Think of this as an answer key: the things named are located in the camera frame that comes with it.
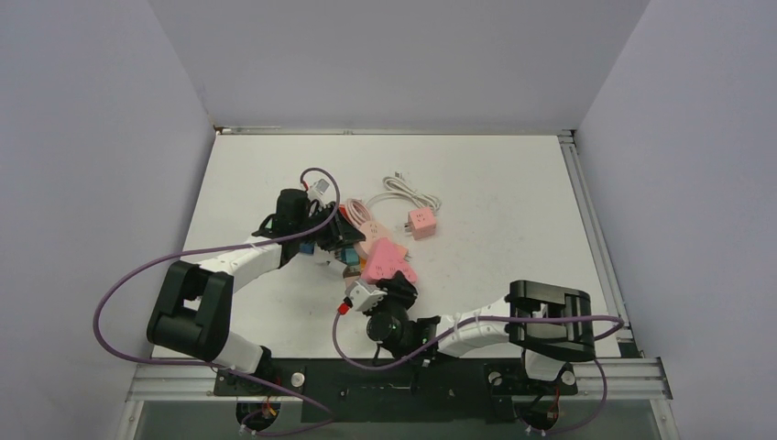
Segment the pink cube socket adapter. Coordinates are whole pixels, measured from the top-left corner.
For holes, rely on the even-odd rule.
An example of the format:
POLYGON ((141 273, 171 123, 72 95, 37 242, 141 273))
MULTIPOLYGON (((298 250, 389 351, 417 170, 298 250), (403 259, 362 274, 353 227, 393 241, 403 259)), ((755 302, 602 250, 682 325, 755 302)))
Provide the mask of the pink cube socket adapter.
POLYGON ((437 220, 431 207, 416 208, 408 211, 404 229, 414 240, 432 237, 436 234, 437 220))

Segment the pink brown plug charger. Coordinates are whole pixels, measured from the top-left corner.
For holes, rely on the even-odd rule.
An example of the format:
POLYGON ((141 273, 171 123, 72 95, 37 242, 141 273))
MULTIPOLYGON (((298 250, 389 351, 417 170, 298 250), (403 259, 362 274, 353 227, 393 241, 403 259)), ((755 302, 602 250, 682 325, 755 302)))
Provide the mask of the pink brown plug charger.
POLYGON ((361 277, 361 272, 357 269, 346 268, 343 271, 342 278, 345 283, 345 287, 348 289, 354 282, 361 277))

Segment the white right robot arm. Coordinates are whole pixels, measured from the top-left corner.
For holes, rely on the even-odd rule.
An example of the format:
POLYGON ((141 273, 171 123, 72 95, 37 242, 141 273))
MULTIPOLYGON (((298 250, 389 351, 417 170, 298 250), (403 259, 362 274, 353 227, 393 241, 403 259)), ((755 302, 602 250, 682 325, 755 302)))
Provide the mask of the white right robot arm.
POLYGON ((411 319, 418 293, 400 272, 372 287, 376 302, 365 312, 367 336, 395 359, 461 358, 491 346, 511 344, 524 358, 518 380, 540 392, 563 365, 596 356, 591 299, 587 292, 529 280, 515 280, 508 294, 478 309, 411 319))

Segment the blue cube socket adapter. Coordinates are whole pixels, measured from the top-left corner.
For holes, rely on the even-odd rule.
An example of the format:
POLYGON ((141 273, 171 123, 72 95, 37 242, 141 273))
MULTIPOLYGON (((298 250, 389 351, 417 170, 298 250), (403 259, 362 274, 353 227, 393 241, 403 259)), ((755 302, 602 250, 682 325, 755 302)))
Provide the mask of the blue cube socket adapter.
POLYGON ((312 256, 315 254, 315 244, 312 242, 301 243, 299 251, 301 254, 312 256))

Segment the teal plug charger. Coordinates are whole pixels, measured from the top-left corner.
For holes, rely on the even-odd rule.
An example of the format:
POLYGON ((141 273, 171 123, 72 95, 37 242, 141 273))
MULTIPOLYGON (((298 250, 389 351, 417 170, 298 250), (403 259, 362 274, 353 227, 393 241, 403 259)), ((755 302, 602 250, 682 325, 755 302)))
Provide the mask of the teal plug charger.
POLYGON ((349 267, 360 264, 360 257, 353 247, 344 247, 340 251, 340 260, 349 267))

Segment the white adapter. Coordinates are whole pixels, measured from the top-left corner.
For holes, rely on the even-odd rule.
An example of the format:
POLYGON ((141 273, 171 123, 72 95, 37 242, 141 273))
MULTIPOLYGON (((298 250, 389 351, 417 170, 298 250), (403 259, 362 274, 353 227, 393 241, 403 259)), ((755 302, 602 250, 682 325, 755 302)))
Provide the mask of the white adapter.
POLYGON ((334 253, 327 252, 316 248, 312 256, 313 263, 323 269, 334 270, 336 272, 342 272, 346 265, 338 260, 334 253))

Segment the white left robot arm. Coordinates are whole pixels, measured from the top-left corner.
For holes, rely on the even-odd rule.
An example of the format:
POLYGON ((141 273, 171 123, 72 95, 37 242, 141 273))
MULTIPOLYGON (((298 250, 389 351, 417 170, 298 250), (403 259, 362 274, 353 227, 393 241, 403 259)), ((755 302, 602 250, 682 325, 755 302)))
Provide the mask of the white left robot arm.
POLYGON ((150 343, 237 371, 251 394, 269 389, 274 368, 268 348, 230 329, 233 296, 259 276, 288 264, 304 245, 336 251, 365 240, 337 203, 284 189, 248 246, 201 262, 172 263, 147 327, 150 343))

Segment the pink round socket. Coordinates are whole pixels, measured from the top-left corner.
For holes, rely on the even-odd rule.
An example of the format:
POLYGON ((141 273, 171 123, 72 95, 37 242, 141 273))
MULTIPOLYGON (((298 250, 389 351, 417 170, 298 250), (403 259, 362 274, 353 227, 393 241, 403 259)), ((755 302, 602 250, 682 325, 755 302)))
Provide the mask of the pink round socket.
POLYGON ((362 223, 357 230, 365 236, 364 240, 354 244, 354 249, 361 259, 369 258, 372 247, 381 238, 393 240, 391 231, 375 220, 369 220, 362 223))

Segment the pink triangular power strip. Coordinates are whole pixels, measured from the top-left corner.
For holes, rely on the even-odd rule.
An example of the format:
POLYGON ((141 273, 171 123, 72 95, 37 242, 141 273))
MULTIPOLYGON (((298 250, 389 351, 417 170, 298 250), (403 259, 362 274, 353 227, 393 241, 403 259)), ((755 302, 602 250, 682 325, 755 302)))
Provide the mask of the pink triangular power strip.
POLYGON ((380 280, 390 280, 400 272, 411 284, 418 282, 418 275, 402 257, 388 238, 380 238, 371 248, 360 278, 367 283, 376 284, 380 280))

